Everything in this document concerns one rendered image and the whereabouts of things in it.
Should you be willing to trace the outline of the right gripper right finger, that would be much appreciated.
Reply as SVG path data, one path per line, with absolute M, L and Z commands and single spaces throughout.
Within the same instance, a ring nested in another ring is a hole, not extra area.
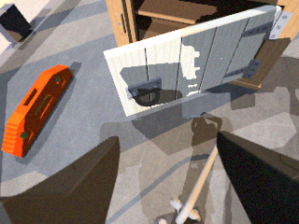
M 299 224 L 299 161 L 218 131 L 223 168 L 251 224 Z

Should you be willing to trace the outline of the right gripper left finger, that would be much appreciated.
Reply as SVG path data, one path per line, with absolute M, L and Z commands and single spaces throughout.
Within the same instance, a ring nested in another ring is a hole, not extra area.
M 0 197 L 0 224 L 106 224 L 120 161 L 118 136 L 26 191 Z

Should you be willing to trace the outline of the wooden post with metal hook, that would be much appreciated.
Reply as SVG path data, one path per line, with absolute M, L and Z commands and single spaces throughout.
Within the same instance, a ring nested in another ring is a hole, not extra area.
M 198 178 L 192 188 L 192 191 L 191 191 L 190 195 L 188 196 L 188 198 L 186 199 L 186 201 L 183 203 L 176 198 L 171 198 L 170 204 L 176 208 L 176 213 L 168 215 L 168 216 L 156 218 L 157 224 L 204 224 L 198 206 L 196 206 L 196 207 L 193 207 L 193 206 L 197 200 L 197 197 L 201 191 L 201 188 L 203 187 L 203 185 L 205 183 L 206 177 L 207 177 L 208 172 L 212 166 L 212 163 L 215 160 L 216 155 L 218 153 L 216 143 L 217 143 L 217 140 L 216 140 L 215 144 L 213 145 L 213 147 L 208 152 L 209 157 L 208 157 L 200 175 L 198 176 Z

